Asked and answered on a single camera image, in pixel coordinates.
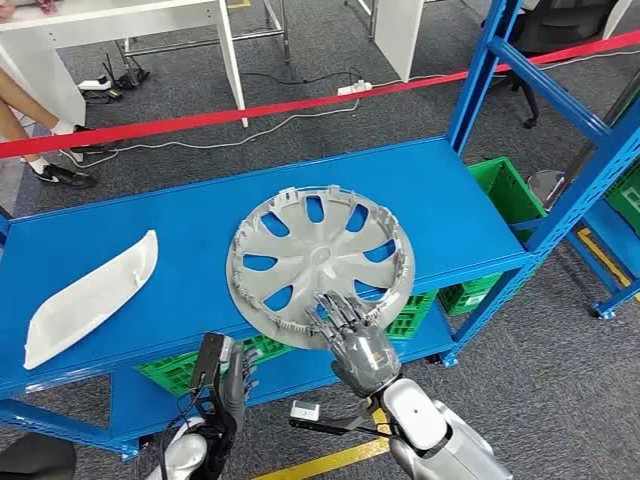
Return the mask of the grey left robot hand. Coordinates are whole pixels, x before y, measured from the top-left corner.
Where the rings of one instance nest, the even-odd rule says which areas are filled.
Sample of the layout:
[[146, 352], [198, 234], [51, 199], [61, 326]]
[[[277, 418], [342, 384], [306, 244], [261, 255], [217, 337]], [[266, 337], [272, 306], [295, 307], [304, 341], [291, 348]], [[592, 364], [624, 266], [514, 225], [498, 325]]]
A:
[[223, 409], [236, 424], [236, 431], [243, 429], [245, 403], [259, 381], [254, 377], [259, 353], [254, 347], [245, 348], [242, 341], [234, 344], [229, 367], [220, 383], [220, 400]]

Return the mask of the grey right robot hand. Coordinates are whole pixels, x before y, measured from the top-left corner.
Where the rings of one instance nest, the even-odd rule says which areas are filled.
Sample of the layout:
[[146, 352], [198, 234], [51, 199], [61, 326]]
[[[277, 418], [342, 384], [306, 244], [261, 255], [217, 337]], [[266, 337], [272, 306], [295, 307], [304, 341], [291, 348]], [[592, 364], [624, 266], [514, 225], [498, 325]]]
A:
[[396, 380], [401, 362], [377, 320], [352, 295], [316, 293], [305, 308], [321, 332], [334, 360], [335, 375], [361, 398], [370, 397]]

